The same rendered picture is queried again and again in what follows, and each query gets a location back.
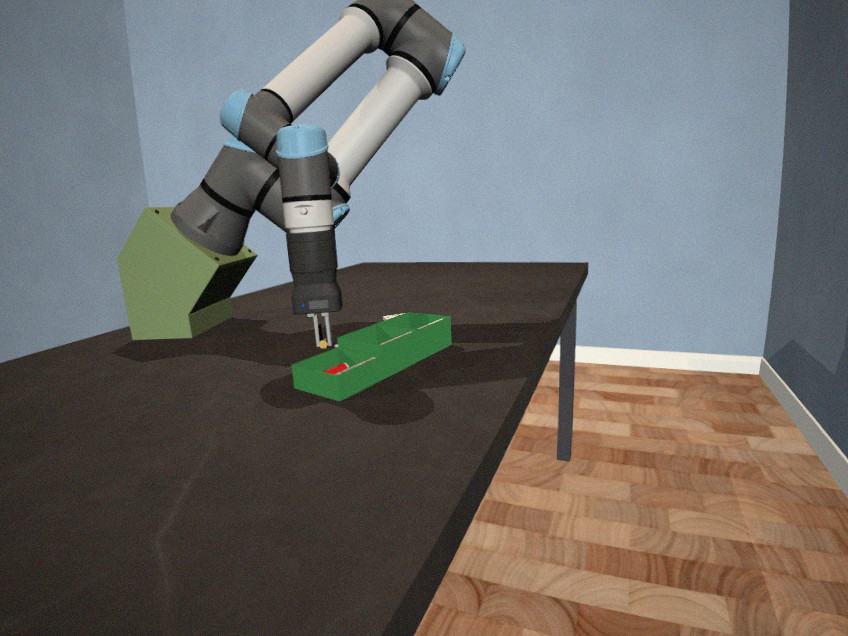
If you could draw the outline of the red cylinder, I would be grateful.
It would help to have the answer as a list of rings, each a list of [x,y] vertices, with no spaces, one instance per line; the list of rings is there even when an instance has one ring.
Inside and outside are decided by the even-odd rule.
[[[347,369],[347,368],[349,368],[348,364],[342,363],[342,364],[339,364],[339,365],[332,367],[328,370],[325,370],[323,372],[329,373],[329,374],[335,374],[335,373],[340,372],[340,371]]]

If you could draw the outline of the green rack of bins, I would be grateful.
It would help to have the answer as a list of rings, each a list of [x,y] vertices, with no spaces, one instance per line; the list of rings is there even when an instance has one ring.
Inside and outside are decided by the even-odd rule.
[[[295,389],[342,401],[452,345],[451,317],[407,312],[337,342],[337,348],[291,365]],[[323,372],[342,363],[349,368]]]

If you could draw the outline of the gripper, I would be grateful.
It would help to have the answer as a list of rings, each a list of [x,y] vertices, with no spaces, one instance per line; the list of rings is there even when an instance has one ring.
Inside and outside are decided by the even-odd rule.
[[[319,313],[325,316],[327,346],[332,346],[330,312],[342,308],[332,200],[283,203],[289,267],[294,281],[293,312],[313,317],[316,346],[322,337]]]

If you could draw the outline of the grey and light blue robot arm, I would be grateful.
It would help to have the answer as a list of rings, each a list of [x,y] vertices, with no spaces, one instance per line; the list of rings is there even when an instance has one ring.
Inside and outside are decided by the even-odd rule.
[[[387,72],[329,143],[320,126],[291,125],[377,48],[389,56]],[[256,210],[290,233],[286,202],[332,200],[335,229],[350,211],[344,203],[351,184],[418,100],[443,93],[465,52],[464,43],[413,0],[353,2],[255,96],[240,89],[228,97],[220,123],[231,136],[200,185],[175,206],[172,222],[227,256],[240,252]]]

